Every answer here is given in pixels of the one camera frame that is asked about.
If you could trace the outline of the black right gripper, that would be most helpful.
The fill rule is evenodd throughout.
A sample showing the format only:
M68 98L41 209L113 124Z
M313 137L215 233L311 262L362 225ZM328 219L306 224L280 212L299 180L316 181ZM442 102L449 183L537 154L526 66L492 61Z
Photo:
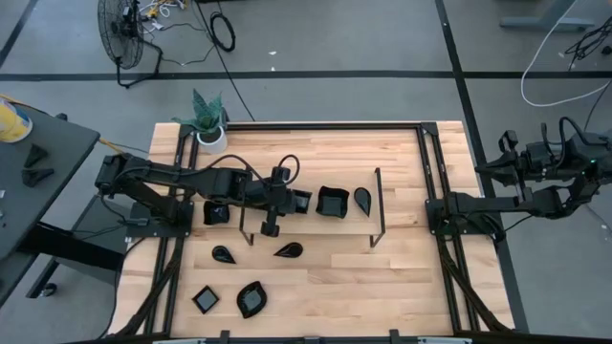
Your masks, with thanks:
M504 186L512 186L515 191L514 203L524 204L533 201L533 191L526 181L542 180L545 167L549 164L549 154L541 142L528 145L524 151L516 150L517 134L506 130L499 139L502 156L494 161L484 162L475 167L483 177L489 177Z

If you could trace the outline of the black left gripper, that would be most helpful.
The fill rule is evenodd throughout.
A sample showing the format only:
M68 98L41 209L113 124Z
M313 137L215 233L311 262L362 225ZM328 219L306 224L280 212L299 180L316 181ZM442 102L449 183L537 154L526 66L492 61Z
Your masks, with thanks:
M276 166L269 178L254 182L252 188L252 207L266 211L266 220L260 232L265 236L277 237L279 225L276 223L281 207L291 202L291 192L287 188L291 170Z

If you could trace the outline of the small black square plate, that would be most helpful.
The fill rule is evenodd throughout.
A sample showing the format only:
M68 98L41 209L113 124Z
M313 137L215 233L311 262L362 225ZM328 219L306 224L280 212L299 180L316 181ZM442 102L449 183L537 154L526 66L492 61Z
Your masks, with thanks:
M192 297L192 302L195 304L201 314L208 313L220 300L210 286L204 286L196 295Z
M312 193L308 191L295 190L295 212L300 214L307 214L309 209L309 203L312 197Z

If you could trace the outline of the black teardrop plate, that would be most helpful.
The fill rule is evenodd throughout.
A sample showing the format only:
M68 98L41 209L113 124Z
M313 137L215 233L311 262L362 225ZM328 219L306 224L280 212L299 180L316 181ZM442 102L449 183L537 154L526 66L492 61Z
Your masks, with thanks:
M370 216L372 197L370 192L364 187L357 187L354 191L354 200L360 210L367 216Z
M236 264L235 259L230 251L224 246L215 246L211 251L211 257L214 261L224 264Z
M298 242L291 242L279 249L274 256L282 258L298 258L303 253L303 245Z

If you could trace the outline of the black leaf-shaped plate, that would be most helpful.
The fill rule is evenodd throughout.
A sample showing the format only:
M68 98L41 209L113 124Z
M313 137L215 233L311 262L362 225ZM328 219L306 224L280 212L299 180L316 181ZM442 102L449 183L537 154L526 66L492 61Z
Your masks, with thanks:
M236 297L238 310L243 318L251 318L266 306L268 295L259 281L252 282L241 289Z

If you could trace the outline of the wooden riser shelf black legs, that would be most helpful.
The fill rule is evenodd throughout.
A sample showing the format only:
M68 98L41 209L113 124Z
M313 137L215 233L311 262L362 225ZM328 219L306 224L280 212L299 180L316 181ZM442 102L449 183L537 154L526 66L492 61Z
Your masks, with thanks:
M347 209L344 218L316 212L316 208L325 203L325 198L318 194L323 186L349 192L344 203ZM279 216L276 224L279 226L280 235L367 235L369 246L375 247L386 232L380 168L368 167L363 171L353 172L307 173L298 178L293 187L312 194L308 212ZM354 199L354 194L361 188L371 195L369 214L366 214Z

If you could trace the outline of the snake plant in white pot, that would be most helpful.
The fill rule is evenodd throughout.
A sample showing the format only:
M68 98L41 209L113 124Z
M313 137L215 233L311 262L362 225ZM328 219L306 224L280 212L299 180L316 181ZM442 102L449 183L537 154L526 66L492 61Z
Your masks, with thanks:
M222 95L210 100L196 90L192 90L192 107L194 116L189 119L172 118L171 120L193 129L195 139L203 146L205 153L217 155L228 147L226 135L229 117L223 105Z

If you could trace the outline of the black standing fan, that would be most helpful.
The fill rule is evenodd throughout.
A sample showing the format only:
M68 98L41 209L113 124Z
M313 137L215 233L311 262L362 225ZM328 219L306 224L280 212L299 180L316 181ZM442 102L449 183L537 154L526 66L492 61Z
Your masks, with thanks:
M163 50L144 39L144 26L139 0L98 0L98 33L102 46L115 65L117 83L129 89L146 80L155 78L160 71ZM144 47L157 52L157 60L152 73L124 82L121 72L139 65Z

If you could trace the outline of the black side table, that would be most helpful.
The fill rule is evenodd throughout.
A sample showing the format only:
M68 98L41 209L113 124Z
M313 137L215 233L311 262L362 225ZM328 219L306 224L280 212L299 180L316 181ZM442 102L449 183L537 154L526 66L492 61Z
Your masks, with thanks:
M16 143L0 143L0 308L39 254L86 266L117 271L124 252L79 240L72 232L41 221L99 140L99 132L15 103L33 129ZM31 147L47 151L45 168L54 173L33 187L23 184L22 170Z

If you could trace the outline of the black triangular part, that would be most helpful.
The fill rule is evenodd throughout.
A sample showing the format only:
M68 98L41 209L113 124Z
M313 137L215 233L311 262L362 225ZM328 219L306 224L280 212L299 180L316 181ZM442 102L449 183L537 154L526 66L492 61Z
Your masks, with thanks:
M48 156L49 153L47 150L45 150L39 145L32 144L28 156L24 162L24 167L31 168L38 162L46 159Z
M22 183L27 187L35 187L38 183L54 174L52 168L23 169L21 171Z

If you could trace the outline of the yellow and blue round object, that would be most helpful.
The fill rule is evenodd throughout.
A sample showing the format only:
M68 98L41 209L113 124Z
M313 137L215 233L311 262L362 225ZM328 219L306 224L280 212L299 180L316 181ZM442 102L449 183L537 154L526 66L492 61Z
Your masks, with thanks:
M33 129L32 120L8 100L0 98L0 142L14 143L26 138Z

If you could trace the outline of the black aluminium table frame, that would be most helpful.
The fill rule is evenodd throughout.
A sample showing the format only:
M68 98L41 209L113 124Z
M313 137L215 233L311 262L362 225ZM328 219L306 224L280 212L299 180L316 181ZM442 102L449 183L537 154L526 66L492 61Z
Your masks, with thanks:
M386 232L375 247L367 235L270 238L259 231L264 214L250 209L234 209L226 224L205 225L204 201L195 197L178 281L158 301L155 330L267 340L485 329L459 288L448 284L425 210L448 189L478 191L460 122L239 123L229 132L227 153L228 166L250 164L263 175L279 163L298 178L380 168ZM291 242L303 245L300 257L274 256ZM214 261L215 246L226 247L236 264ZM255 281L268 301L245 319L236 297ZM201 314L192 297L204 286L220 300Z

